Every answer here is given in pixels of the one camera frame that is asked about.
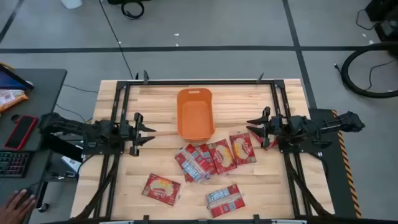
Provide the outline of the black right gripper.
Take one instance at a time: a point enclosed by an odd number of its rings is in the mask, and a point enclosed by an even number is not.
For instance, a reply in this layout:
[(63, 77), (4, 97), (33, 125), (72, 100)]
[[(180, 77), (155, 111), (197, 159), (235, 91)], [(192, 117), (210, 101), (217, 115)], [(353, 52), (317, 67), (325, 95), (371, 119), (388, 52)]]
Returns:
[(263, 116), (258, 119), (248, 120), (247, 123), (262, 125), (263, 128), (255, 126), (246, 126), (248, 130), (254, 133), (257, 137), (263, 138), (262, 146), (264, 148), (271, 148), (277, 145), (278, 137), (283, 135), (284, 125), (281, 115), (269, 117), (271, 108), (266, 106), (263, 110)]

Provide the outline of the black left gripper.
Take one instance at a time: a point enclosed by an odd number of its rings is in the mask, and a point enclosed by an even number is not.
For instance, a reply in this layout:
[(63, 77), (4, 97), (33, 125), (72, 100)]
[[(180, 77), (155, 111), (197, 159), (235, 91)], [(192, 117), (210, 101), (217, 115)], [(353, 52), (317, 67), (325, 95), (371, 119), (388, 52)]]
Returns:
[(128, 120), (122, 119), (119, 123), (119, 135), (122, 141), (132, 141), (129, 154), (139, 156), (138, 146), (143, 146), (146, 142), (154, 139), (154, 136), (142, 137), (139, 131), (155, 132), (154, 129), (142, 124), (143, 116), (140, 113), (134, 114), (135, 126), (131, 126)]

